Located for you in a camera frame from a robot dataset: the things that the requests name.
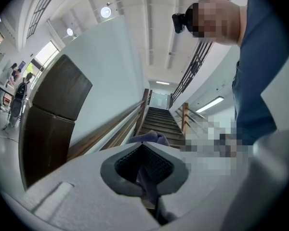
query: black mesh opening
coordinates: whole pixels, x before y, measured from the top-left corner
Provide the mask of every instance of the black mesh opening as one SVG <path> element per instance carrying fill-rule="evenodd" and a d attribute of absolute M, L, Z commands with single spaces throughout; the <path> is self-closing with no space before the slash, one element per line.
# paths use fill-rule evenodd
<path fill-rule="evenodd" d="M 171 175 L 174 165 L 142 145 L 115 163 L 116 172 L 124 179 L 135 182 L 140 166 L 144 167 L 150 181 L 157 185 Z"/>

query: blue shirt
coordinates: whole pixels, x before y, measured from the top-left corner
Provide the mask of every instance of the blue shirt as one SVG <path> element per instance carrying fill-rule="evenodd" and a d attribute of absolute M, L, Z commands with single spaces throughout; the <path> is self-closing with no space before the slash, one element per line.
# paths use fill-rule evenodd
<path fill-rule="evenodd" d="M 267 0 L 248 0 L 247 26 L 233 82 L 236 138 L 253 143 L 276 130 L 261 98 L 289 56 L 289 35 Z"/>

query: ceiling light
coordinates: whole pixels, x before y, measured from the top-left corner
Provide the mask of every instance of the ceiling light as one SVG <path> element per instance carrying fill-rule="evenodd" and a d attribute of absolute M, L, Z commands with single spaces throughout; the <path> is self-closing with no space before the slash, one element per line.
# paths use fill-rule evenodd
<path fill-rule="evenodd" d="M 71 28 L 68 28 L 66 32 L 69 36 L 73 36 L 73 30 Z"/>
<path fill-rule="evenodd" d="M 103 7 L 101 9 L 101 16 L 104 18 L 108 18 L 111 15 L 111 9 L 109 7 Z"/>
<path fill-rule="evenodd" d="M 157 81 L 156 83 L 158 83 L 158 84 L 162 84 L 162 85 L 169 85 L 169 83 L 166 83 L 166 82 L 160 82 L 160 81 Z"/>
<path fill-rule="evenodd" d="M 223 97 L 217 97 L 216 99 L 214 99 L 213 101 L 211 101 L 210 103 L 208 103 L 207 105 L 205 105 L 204 107 L 202 107 L 201 109 L 196 110 L 197 113 L 200 113 L 206 109 L 209 109 L 210 107 L 218 104 L 219 102 L 223 101 Z"/>

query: table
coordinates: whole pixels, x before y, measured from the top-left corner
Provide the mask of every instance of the table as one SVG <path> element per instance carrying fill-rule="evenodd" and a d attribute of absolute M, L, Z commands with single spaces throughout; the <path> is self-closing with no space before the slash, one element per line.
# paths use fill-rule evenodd
<path fill-rule="evenodd" d="M 12 97 L 14 96 L 14 94 L 3 85 L 0 85 L 0 91 L 3 91 L 5 93 L 9 94 Z"/>

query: staircase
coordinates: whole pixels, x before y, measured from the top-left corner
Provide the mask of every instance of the staircase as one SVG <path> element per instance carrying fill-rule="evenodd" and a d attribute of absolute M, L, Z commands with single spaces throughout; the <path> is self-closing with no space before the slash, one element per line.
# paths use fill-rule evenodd
<path fill-rule="evenodd" d="M 180 149 L 185 138 L 168 110 L 149 107 L 139 135 L 154 130 L 166 136 L 171 147 Z"/>

